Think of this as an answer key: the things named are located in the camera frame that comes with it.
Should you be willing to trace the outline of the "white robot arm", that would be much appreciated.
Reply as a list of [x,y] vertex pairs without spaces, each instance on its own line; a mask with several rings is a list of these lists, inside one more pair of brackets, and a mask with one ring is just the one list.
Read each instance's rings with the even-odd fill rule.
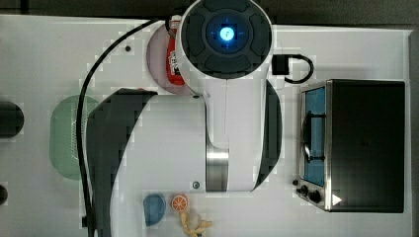
[[254,0],[196,0],[175,55],[184,87],[120,88],[89,115],[89,237],[175,237],[204,198],[255,190],[281,151],[274,30]]

